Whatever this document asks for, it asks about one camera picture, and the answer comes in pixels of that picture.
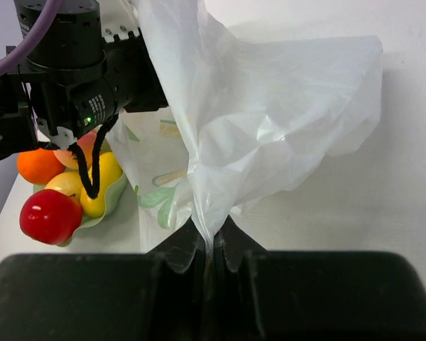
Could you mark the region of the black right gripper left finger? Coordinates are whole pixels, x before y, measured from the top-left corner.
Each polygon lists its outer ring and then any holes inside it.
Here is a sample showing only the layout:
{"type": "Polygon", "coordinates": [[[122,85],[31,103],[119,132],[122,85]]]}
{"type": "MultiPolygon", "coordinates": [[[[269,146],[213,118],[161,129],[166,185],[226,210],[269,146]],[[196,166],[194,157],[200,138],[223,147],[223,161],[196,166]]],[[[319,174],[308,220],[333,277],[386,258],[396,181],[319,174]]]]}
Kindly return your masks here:
{"type": "Polygon", "coordinates": [[[196,340],[205,244],[192,221],[145,254],[0,263],[0,340],[196,340]]]}

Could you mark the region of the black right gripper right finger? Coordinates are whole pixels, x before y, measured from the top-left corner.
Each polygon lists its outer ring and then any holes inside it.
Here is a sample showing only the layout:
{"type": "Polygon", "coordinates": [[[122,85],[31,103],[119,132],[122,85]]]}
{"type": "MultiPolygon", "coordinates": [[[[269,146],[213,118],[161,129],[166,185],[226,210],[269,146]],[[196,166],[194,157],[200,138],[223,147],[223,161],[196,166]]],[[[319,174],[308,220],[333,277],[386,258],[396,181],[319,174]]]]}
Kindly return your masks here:
{"type": "Polygon", "coordinates": [[[214,237],[221,340],[426,340],[426,290],[386,251],[268,251],[227,219],[214,237]]]}

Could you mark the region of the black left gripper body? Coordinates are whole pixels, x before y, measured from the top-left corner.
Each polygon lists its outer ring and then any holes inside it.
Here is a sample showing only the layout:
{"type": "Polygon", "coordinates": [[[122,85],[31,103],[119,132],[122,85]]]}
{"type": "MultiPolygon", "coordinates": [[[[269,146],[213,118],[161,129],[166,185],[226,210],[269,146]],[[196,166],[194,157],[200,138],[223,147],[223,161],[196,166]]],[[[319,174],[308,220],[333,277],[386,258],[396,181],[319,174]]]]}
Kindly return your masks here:
{"type": "Polygon", "coordinates": [[[140,25],[138,31],[108,43],[97,1],[62,2],[48,32],[18,66],[44,136],[79,139],[122,109],[167,107],[140,25]]]}

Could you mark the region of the yellow fake banana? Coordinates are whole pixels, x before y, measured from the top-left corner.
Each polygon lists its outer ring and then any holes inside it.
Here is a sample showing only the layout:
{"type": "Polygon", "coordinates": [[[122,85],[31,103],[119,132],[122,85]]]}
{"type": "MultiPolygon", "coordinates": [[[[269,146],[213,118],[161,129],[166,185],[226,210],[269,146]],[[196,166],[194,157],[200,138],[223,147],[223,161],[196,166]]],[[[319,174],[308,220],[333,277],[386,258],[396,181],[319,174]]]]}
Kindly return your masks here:
{"type": "Polygon", "coordinates": [[[124,172],[113,152],[106,152],[99,156],[99,171],[98,196],[95,199],[90,198],[85,189],[82,189],[80,195],[83,213],[92,219],[112,213],[125,188],[124,172]]]}

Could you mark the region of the orange fake fruit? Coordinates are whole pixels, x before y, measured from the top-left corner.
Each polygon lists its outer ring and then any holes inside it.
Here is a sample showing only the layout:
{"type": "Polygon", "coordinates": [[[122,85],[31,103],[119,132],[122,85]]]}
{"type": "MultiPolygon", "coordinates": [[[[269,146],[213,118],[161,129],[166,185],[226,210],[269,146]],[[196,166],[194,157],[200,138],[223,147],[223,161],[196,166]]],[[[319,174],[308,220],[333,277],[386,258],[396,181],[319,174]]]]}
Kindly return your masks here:
{"type": "Polygon", "coordinates": [[[65,171],[54,152],[42,148],[19,153],[17,169],[26,181],[34,185],[45,185],[65,171]]]}

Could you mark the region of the red fake apple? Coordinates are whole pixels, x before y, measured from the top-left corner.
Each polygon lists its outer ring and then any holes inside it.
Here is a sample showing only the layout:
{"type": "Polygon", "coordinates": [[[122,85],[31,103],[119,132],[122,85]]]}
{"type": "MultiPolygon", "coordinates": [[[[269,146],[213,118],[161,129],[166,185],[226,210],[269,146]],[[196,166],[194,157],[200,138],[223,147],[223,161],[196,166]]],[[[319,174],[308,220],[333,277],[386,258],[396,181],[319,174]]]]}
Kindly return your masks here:
{"type": "Polygon", "coordinates": [[[31,239],[50,245],[64,244],[81,225],[80,204],[56,190],[31,195],[21,208],[19,225],[31,239]]]}

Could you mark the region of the white plastic bag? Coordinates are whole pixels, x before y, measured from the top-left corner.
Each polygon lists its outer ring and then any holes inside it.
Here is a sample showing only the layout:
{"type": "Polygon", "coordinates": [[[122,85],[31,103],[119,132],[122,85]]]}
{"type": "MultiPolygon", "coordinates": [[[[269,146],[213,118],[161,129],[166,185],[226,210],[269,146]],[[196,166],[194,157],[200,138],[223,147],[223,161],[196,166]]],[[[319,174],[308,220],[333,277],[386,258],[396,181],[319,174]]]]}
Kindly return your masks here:
{"type": "Polygon", "coordinates": [[[355,152],[381,116],[375,36],[248,43],[203,1],[135,1],[168,108],[120,114],[107,136],[138,198],[140,249],[188,219],[213,247],[230,213],[355,152]]]}

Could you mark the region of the peach coloured fake peach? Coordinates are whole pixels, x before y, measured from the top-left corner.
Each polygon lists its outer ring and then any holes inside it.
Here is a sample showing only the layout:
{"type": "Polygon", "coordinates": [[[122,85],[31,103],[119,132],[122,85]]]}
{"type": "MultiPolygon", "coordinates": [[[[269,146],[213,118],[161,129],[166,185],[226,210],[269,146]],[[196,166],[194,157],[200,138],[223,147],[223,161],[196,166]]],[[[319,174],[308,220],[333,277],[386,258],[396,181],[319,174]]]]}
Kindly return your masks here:
{"type": "MultiPolygon", "coordinates": [[[[94,147],[94,142],[97,139],[97,131],[93,130],[89,133],[87,133],[85,136],[83,136],[78,142],[77,145],[82,149],[82,152],[84,154],[87,168],[90,168],[92,165],[92,152],[94,147]]],[[[53,151],[56,159],[59,160],[59,162],[64,165],[66,168],[69,168],[71,170],[77,170],[78,169],[78,162],[75,158],[75,155],[70,151],[61,151],[56,150],[53,151]]]]}

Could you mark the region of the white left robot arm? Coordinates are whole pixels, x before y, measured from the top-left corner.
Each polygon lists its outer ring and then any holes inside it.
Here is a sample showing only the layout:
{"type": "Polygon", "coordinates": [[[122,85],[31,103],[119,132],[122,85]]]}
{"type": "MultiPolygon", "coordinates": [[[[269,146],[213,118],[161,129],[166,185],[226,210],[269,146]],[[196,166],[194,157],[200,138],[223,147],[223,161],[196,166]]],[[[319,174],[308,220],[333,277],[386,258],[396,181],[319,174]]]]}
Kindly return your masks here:
{"type": "Polygon", "coordinates": [[[130,1],[16,1],[23,35],[0,62],[0,160],[68,150],[91,198],[119,112],[168,105],[130,1]]]}

